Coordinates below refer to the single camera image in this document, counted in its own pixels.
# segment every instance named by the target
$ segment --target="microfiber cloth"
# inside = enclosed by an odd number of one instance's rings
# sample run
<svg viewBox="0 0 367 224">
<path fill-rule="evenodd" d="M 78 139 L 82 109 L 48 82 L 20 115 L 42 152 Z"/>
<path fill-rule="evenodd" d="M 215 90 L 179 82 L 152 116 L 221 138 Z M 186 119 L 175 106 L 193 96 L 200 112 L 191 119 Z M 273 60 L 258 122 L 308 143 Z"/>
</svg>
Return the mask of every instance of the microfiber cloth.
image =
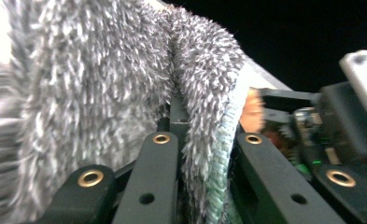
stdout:
<svg viewBox="0 0 367 224">
<path fill-rule="evenodd" d="M 227 173 L 258 66 L 232 35 L 183 8 L 135 0 L 5 7 L 12 58 L 0 65 L 0 90 L 9 89 L 0 94 L 0 223 L 41 217 L 79 167 L 116 171 L 135 160 L 178 92 L 190 115 L 181 167 L 189 221 L 239 223 Z"/>
</svg>

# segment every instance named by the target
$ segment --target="fuzzy fabric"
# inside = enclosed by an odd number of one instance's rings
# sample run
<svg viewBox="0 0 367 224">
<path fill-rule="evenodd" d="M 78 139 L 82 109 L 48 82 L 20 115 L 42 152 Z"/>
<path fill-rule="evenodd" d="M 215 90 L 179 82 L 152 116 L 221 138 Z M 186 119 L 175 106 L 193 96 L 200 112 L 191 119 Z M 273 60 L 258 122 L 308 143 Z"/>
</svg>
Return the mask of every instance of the fuzzy fabric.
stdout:
<svg viewBox="0 0 367 224">
<path fill-rule="evenodd" d="M 156 12 L 135 0 L 5 5 L 12 41 L 9 96 L 21 113 L 6 115 L 15 118 L 10 136 L 17 134 L 6 144 L 19 146 L 4 146 L 11 165 L 3 167 L 16 173 L 6 174 L 9 186 L 0 181 L 6 189 L 0 223 L 39 218 L 79 167 L 118 170 L 134 160 L 178 91 L 191 124 L 182 166 L 190 222 L 239 220 L 227 171 L 257 65 L 232 35 L 182 8 Z"/>
</svg>

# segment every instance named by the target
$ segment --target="blurry gray fabric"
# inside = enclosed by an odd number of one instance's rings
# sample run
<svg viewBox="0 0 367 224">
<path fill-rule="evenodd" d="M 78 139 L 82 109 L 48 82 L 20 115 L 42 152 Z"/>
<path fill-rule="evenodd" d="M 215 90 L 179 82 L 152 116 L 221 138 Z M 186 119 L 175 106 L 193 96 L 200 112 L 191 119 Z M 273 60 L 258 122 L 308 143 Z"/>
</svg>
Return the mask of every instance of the blurry gray fabric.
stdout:
<svg viewBox="0 0 367 224">
<path fill-rule="evenodd" d="M 0 73 L 0 90 L 11 89 L 0 95 L 8 102 L 0 112 L 0 223 L 39 218 L 79 167 L 118 170 L 134 160 L 177 91 L 190 114 L 182 171 L 191 223 L 228 222 L 227 171 L 214 167 L 230 155 L 213 143 L 251 63 L 232 35 L 184 9 L 156 12 L 134 0 L 5 5 L 12 58 Z M 224 182 L 209 187 L 210 174 Z"/>
</svg>

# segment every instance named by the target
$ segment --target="dark background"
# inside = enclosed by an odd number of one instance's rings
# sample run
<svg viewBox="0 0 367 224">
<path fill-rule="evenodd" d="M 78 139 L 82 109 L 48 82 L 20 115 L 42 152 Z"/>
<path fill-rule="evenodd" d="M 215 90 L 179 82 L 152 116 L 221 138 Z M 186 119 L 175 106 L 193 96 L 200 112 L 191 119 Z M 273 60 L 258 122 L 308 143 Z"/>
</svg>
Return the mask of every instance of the dark background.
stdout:
<svg viewBox="0 0 367 224">
<path fill-rule="evenodd" d="M 164 0 L 213 20 L 296 91 L 346 80 L 338 62 L 367 49 L 367 1 Z"/>
</svg>

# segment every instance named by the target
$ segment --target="black hole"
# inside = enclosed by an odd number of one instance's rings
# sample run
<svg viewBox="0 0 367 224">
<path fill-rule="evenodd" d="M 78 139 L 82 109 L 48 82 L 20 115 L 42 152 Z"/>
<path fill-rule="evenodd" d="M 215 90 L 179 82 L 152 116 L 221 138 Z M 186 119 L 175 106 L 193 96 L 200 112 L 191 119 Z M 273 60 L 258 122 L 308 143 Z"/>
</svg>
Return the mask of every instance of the black hole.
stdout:
<svg viewBox="0 0 367 224">
<path fill-rule="evenodd" d="M 142 204 L 149 204 L 154 202 L 154 195 L 152 193 L 142 194 L 139 198 L 139 202 Z"/>
<path fill-rule="evenodd" d="M 164 136 L 159 136 L 159 137 L 157 137 L 157 138 L 156 138 L 156 140 L 157 140 L 157 141 L 159 141 L 159 142 L 163 142 L 163 141 L 165 141 L 165 140 L 166 140 L 166 137 L 164 137 Z"/>
<path fill-rule="evenodd" d="M 85 182 L 91 182 L 91 181 L 93 181 L 93 180 L 95 180 L 97 178 L 98 178 L 98 175 L 96 175 L 96 174 L 90 174 L 90 175 L 86 175 L 84 177 L 84 181 Z"/>
<path fill-rule="evenodd" d="M 306 199 L 303 195 L 301 194 L 293 194 L 291 195 L 291 199 L 299 204 L 306 204 Z"/>
<path fill-rule="evenodd" d="M 338 180 L 340 180 L 340 181 L 343 181 L 343 182 L 347 182 L 347 181 L 348 181 L 348 178 L 346 178 L 346 177 L 345 177 L 345 176 L 343 176 L 343 175 L 334 174 L 334 175 L 332 175 L 332 176 L 334 176 L 334 178 L 336 178 L 336 179 L 338 179 Z"/>
<path fill-rule="evenodd" d="M 250 142 L 259 142 L 258 137 L 250 136 L 248 139 L 249 139 Z"/>
</svg>

